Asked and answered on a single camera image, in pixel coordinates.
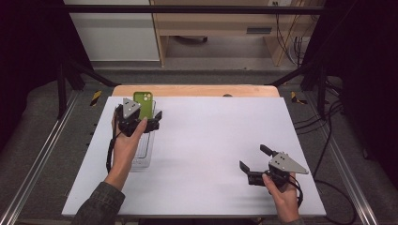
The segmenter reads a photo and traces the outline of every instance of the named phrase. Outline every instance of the wrist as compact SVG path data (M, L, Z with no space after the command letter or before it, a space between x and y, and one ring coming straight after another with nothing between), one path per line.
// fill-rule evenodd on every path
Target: wrist
M109 185L112 185L113 187L121 191L129 175L130 167L131 166L129 167L114 166L109 171L104 182Z

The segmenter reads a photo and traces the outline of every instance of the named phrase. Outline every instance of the sleeve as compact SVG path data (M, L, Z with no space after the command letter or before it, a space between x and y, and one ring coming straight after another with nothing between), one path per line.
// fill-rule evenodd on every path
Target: sleeve
M304 220L302 218L299 218L297 220L288 222L288 223L283 223L283 225L305 225Z
M115 224L124 199L125 195L121 191L101 182L79 208L71 224Z

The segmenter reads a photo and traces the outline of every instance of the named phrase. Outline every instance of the white tabletop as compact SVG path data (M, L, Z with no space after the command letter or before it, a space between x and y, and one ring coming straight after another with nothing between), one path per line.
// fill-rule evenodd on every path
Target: white tabletop
M281 97L155 97L163 111L149 168L131 172L119 215L141 218L252 218L275 215L265 187L249 186L239 168L268 168L260 144L309 169ZM62 212L74 216L103 181L111 120L122 97L109 97ZM324 216L310 174L298 174L302 216Z

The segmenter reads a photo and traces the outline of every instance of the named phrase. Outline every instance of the hand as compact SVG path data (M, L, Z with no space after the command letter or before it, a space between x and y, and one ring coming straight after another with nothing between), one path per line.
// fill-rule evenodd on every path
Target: hand
M114 164L104 182L119 190L123 188L131 169L132 160L137 151L138 142L145 131L146 123L147 119L144 118L130 137L120 133L119 128L116 126L116 135L120 134L115 141Z
M275 202L279 220L283 223L287 223L299 219L296 188L290 184L286 184L287 187L285 188L285 191L281 193L275 186L274 182L266 174L263 174L263 181Z

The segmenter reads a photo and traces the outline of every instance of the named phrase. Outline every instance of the green phone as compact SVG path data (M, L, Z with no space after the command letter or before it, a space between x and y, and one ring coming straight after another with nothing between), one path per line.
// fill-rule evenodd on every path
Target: green phone
M144 117L152 119L153 116L153 95L150 92L134 92L133 100L141 104L140 119Z

